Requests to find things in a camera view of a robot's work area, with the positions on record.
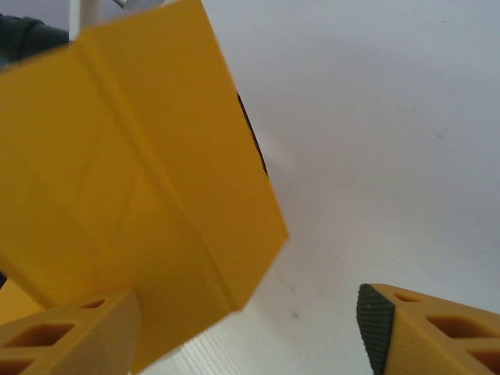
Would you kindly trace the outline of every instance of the black object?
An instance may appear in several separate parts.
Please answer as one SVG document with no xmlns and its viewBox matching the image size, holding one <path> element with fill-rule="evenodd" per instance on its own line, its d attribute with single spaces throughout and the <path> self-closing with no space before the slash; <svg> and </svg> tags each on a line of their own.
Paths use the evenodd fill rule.
<svg viewBox="0 0 500 375">
<path fill-rule="evenodd" d="M 359 287 L 356 318 L 373 375 L 383 375 L 391 347 L 395 304 L 369 284 Z"/>
<path fill-rule="evenodd" d="M 0 66 L 66 45 L 69 41 L 67 31 L 47 26 L 40 20 L 0 14 Z"/>
<path fill-rule="evenodd" d="M 253 131 L 252 124 L 250 123 L 250 119 L 248 118 L 247 111 L 245 107 L 243 106 L 243 101 L 241 100 L 240 95 L 237 95 L 237 100 L 240 103 L 241 111 L 243 112 L 243 116 L 245 117 L 245 121 L 247 122 L 248 128 L 250 129 L 250 132 L 252 133 L 252 138 L 253 138 L 253 143 L 255 145 L 255 148 L 257 148 L 257 152 L 259 153 L 260 156 L 260 162 L 262 163 L 262 168 L 264 169 L 264 173 L 267 174 L 267 166 L 266 166 L 266 160 L 264 160 L 264 156 L 262 151 L 260 151 L 259 143 L 257 142 L 257 137 L 255 136 L 255 132 Z"/>
</svg>

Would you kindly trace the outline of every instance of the white pole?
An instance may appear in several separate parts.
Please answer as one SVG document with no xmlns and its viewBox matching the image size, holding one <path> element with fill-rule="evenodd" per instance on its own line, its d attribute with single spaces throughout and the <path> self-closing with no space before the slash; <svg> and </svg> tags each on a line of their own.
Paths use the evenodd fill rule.
<svg viewBox="0 0 500 375">
<path fill-rule="evenodd" d="M 100 0 L 70 0 L 70 40 L 98 18 Z"/>
</svg>

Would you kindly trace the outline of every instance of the yellow plastic panel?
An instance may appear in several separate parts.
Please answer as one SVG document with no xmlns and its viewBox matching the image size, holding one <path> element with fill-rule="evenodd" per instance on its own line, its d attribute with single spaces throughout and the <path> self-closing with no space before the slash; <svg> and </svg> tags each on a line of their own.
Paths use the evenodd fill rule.
<svg viewBox="0 0 500 375">
<path fill-rule="evenodd" d="M 0 306 L 0 324 L 43 311 L 43 308 L 11 279 L 0 288 Z"/>
<path fill-rule="evenodd" d="M 127 43 L 116 43 L 124 35 Z M 174 2 L 95 28 L 81 43 L 96 54 L 93 67 L 116 107 L 132 110 L 141 123 L 144 141 L 242 307 L 286 229 L 201 2 Z"/>
<path fill-rule="evenodd" d="M 0 90 L 0 269 L 38 303 L 135 289 L 134 372 L 246 303 L 287 233 L 198 0 L 88 30 Z"/>
</svg>

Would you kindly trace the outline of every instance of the yellow 3d-printed part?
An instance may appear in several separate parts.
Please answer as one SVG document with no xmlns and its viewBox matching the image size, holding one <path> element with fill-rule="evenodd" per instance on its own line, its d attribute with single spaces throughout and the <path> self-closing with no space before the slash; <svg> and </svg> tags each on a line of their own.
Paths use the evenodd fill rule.
<svg viewBox="0 0 500 375">
<path fill-rule="evenodd" d="M 0 374 L 127 375 L 140 325 L 132 291 L 15 320 L 0 326 Z"/>
<path fill-rule="evenodd" d="M 199 0 L 0 75 L 0 270 L 45 308 L 133 288 L 133 372 L 242 308 L 287 232 Z"/>
<path fill-rule="evenodd" d="M 42 311 L 43 308 L 12 279 L 0 288 L 0 325 Z"/>
<path fill-rule="evenodd" d="M 382 284 L 359 290 L 374 375 L 500 373 L 500 315 Z"/>
</svg>

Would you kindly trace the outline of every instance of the white surface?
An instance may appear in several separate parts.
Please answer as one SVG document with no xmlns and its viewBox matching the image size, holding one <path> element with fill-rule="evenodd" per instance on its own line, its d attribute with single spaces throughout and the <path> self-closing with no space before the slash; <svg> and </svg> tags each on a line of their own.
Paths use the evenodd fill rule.
<svg viewBox="0 0 500 375">
<path fill-rule="evenodd" d="M 500 312 L 500 3 L 206 0 L 291 233 L 153 374 L 371 374 L 359 284 Z"/>
<path fill-rule="evenodd" d="M 85 28 L 98 19 L 100 0 L 69 0 L 70 3 L 70 40 L 74 41 Z"/>
</svg>

